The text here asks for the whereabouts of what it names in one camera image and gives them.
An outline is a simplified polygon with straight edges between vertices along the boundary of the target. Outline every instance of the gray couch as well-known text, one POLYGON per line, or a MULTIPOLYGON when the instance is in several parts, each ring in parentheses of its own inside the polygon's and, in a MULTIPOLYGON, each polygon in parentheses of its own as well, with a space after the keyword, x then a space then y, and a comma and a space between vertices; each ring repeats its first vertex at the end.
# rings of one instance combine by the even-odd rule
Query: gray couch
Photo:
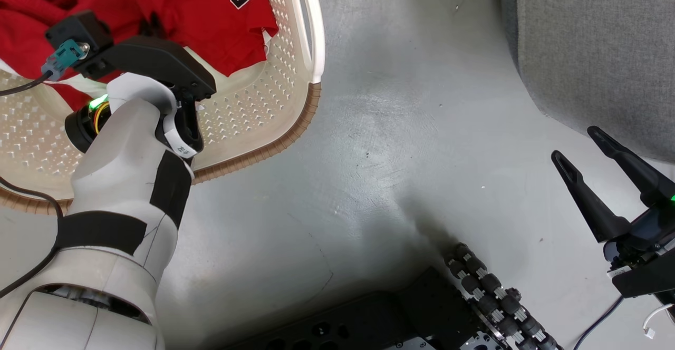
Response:
POLYGON ((675 0, 502 0, 538 108, 675 162, 675 0))

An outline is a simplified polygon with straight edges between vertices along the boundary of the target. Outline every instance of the laundry basket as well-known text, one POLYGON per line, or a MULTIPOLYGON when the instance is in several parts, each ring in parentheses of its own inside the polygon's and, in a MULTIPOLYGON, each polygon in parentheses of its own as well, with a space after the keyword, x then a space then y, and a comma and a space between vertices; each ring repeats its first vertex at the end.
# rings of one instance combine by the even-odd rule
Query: laundry basket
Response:
MULTIPOLYGON (((269 1, 279 33, 268 43, 267 62, 229 78, 215 76, 218 93, 202 102, 205 148, 192 163, 195 183, 280 153, 314 117, 325 64, 319 0, 269 1)), ((24 78, 0 71, 0 90, 24 83, 24 78)), ((47 85, 0 98, 0 176, 46 192, 65 208, 73 197, 70 175, 82 158, 63 128, 70 112, 47 85)), ((31 213, 54 213, 44 201, 5 189, 0 189, 0 203, 31 213)))

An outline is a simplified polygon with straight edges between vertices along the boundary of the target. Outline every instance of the green led light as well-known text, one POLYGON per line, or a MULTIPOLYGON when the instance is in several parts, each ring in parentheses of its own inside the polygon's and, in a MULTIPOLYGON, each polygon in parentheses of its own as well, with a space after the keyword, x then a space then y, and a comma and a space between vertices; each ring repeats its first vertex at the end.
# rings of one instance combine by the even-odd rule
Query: green led light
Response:
POLYGON ((89 103, 89 108, 90 109, 98 108, 99 106, 101 106, 101 103, 104 103, 106 101, 107 98, 108 98, 108 95, 104 94, 101 97, 96 98, 96 100, 91 100, 91 102, 89 103))

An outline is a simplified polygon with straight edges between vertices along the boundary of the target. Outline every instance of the mounting hole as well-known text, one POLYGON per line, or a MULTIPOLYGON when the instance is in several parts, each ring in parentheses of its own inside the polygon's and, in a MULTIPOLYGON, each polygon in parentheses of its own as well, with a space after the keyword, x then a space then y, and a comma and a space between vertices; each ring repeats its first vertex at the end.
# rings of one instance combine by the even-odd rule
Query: mounting hole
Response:
POLYGON ((331 331, 331 325, 328 322, 319 322, 312 328, 312 334, 317 337, 328 335, 331 331))
POLYGON ((292 350, 311 350, 311 348, 312 343, 304 339, 300 342, 294 343, 292 350))
POLYGON ((349 330, 347 330, 347 326, 344 326, 344 325, 338 326, 337 327, 337 335, 342 339, 349 338, 349 330))
POLYGON ((338 346, 337 343, 333 341, 328 341, 322 343, 321 346, 319 346, 319 350, 340 350, 340 347, 338 346))
POLYGON ((265 350, 285 350, 285 348, 286 341, 282 340, 281 338, 277 338, 269 341, 265 350))

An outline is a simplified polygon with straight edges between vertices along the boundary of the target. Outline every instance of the concrete floor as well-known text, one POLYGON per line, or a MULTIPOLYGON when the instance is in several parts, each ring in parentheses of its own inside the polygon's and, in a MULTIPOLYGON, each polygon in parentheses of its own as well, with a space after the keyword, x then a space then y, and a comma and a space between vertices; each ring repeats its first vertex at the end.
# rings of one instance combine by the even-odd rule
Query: concrete floor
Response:
MULTIPOLYGON (((541 115, 497 0, 321 0, 320 109, 289 150, 193 188, 157 305, 170 349, 215 348, 439 267, 462 240, 561 345, 618 297, 550 162, 563 151, 616 213, 638 192, 592 141, 541 115)), ((667 175, 672 167, 658 165, 667 175)), ((0 285, 41 259, 53 218, 0 210, 0 285)), ((584 349, 672 347, 658 302, 627 300, 584 349)))

